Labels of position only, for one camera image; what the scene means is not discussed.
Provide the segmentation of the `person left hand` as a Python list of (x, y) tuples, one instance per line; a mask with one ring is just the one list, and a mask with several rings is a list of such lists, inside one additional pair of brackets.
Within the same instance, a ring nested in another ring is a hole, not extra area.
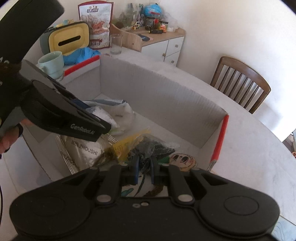
[(16, 140), (21, 136), (23, 133), (23, 126), (31, 125), (32, 122), (24, 119), (19, 124), (17, 124), (12, 129), (8, 130), (4, 137), (1, 139), (1, 155), (7, 152), (10, 147), (16, 142)]

